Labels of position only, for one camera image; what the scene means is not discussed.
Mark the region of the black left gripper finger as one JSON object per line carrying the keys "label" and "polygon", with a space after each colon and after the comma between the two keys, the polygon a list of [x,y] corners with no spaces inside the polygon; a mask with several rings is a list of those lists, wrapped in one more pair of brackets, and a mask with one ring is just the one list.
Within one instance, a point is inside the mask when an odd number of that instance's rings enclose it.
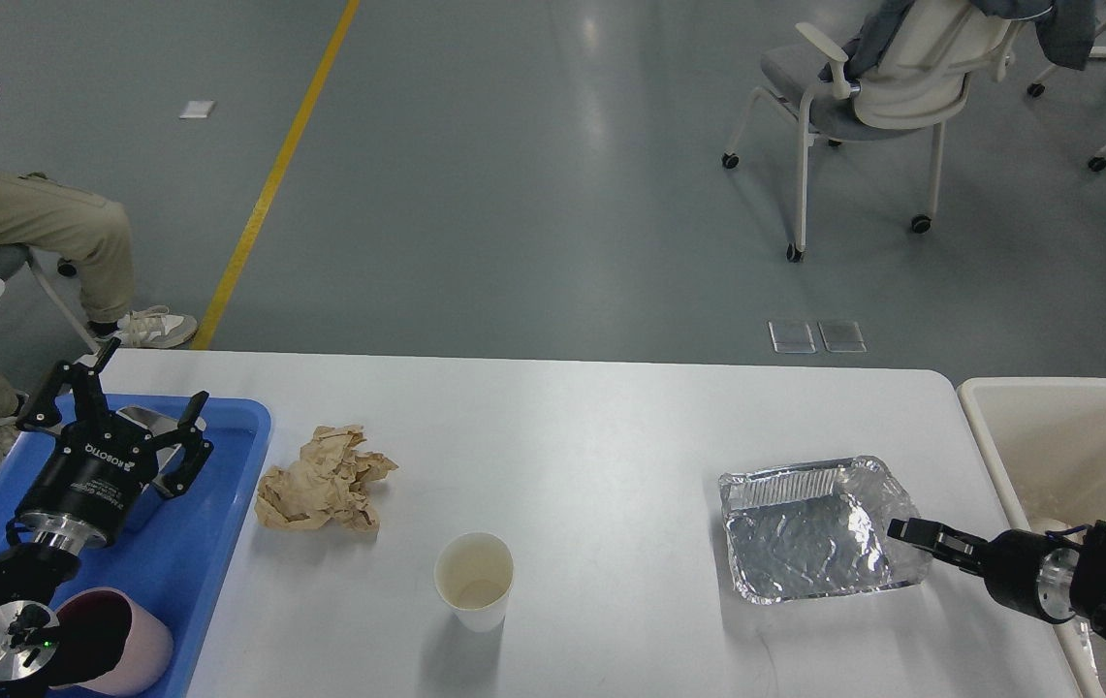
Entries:
{"label": "black left gripper finger", "polygon": [[161,448],[175,445],[179,446],[182,452],[180,463],[177,463],[173,471],[163,467],[161,471],[150,481],[150,486],[164,499],[187,494],[199,473],[202,472],[204,463],[213,451],[213,442],[206,440],[204,429],[198,428],[197,425],[207,402],[208,392],[194,394],[173,431],[154,434],[150,438],[152,454],[158,454]]}
{"label": "black left gripper finger", "polygon": [[[64,428],[75,428],[87,436],[105,436],[112,424],[100,374],[121,346],[119,337],[111,337],[101,346],[95,364],[59,362],[53,366],[44,385],[24,403],[15,419],[15,428],[27,433],[60,434]],[[73,395],[75,419],[62,420],[56,399]]]}

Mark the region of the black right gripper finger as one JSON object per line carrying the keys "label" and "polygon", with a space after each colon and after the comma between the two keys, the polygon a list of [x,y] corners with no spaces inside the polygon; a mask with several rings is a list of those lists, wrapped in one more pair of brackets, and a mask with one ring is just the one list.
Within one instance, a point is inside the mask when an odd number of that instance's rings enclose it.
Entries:
{"label": "black right gripper finger", "polygon": [[982,561],[978,551],[984,546],[983,538],[920,518],[890,520],[888,536],[929,553],[933,559],[947,562],[966,573],[981,573]]}

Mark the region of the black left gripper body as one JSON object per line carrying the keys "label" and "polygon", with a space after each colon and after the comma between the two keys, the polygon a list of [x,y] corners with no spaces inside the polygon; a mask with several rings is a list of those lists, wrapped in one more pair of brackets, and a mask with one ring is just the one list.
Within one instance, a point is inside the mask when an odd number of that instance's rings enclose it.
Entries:
{"label": "black left gripper body", "polygon": [[97,436],[66,428],[15,507],[15,520],[34,533],[69,522],[84,545],[114,545],[157,475],[154,452],[146,447],[152,438],[140,428],[114,426]]}

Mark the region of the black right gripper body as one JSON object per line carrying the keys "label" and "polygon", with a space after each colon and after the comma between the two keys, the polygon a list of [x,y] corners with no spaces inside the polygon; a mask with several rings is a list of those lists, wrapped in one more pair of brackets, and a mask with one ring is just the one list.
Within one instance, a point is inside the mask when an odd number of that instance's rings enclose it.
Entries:
{"label": "black right gripper body", "polygon": [[997,604],[1051,624],[1075,618],[1071,585],[1079,544],[1062,536],[1006,530],[975,548],[979,576]]}

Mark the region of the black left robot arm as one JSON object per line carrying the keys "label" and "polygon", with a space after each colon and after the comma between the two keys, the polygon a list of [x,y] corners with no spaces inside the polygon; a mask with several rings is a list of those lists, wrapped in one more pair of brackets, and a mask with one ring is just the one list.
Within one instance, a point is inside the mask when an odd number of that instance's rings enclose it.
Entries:
{"label": "black left robot arm", "polygon": [[88,590],[51,605],[83,551],[115,544],[142,496],[186,494],[213,451],[200,425],[207,392],[168,428],[109,408],[100,376],[118,346],[107,341],[92,365],[58,363],[15,416],[17,429],[51,434],[53,447],[0,552],[0,697],[143,692],[171,659],[171,632],[127,593]]}

